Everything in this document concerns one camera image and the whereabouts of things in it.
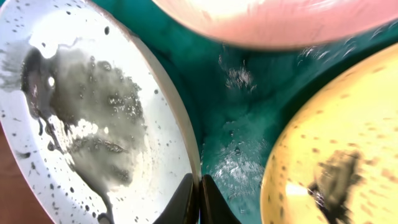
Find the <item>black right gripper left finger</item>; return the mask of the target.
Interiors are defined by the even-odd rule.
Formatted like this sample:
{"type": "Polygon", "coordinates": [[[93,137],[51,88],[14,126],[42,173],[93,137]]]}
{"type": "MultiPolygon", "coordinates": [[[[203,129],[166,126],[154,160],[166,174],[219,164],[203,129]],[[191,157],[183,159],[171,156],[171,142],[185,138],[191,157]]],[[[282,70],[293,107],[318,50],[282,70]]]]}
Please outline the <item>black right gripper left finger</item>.
{"type": "Polygon", "coordinates": [[[198,189],[191,173],[186,174],[164,211],[154,224],[197,224],[199,217],[198,189]]]}

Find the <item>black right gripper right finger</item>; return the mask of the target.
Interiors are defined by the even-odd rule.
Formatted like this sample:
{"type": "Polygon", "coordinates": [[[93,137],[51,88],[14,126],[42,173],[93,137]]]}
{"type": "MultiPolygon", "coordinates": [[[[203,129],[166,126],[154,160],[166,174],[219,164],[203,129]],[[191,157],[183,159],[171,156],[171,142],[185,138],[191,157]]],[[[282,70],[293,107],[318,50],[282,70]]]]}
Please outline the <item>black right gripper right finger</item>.
{"type": "Polygon", "coordinates": [[[199,199],[201,224],[241,224],[209,174],[200,181],[199,199]]]}

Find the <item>light blue speckled plate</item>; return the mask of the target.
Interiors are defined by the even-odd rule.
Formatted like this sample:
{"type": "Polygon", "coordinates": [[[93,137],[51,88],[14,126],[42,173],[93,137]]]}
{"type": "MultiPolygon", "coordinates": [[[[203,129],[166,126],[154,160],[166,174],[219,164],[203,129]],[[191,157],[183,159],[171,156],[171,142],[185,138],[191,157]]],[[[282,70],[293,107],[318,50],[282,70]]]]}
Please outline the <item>light blue speckled plate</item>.
{"type": "Polygon", "coordinates": [[[167,72],[91,1],[1,6],[1,125],[54,223],[154,223],[197,145],[167,72]]]}

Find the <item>white speckled plate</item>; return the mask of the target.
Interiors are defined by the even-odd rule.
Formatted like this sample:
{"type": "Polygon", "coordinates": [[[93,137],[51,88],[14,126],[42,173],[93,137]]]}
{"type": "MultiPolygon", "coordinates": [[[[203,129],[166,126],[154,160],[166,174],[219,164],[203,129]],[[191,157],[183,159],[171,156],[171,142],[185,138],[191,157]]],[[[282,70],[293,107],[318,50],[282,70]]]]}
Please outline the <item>white speckled plate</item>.
{"type": "Polygon", "coordinates": [[[331,42],[397,19],[397,0],[154,0],[181,25],[247,48],[331,42]]]}

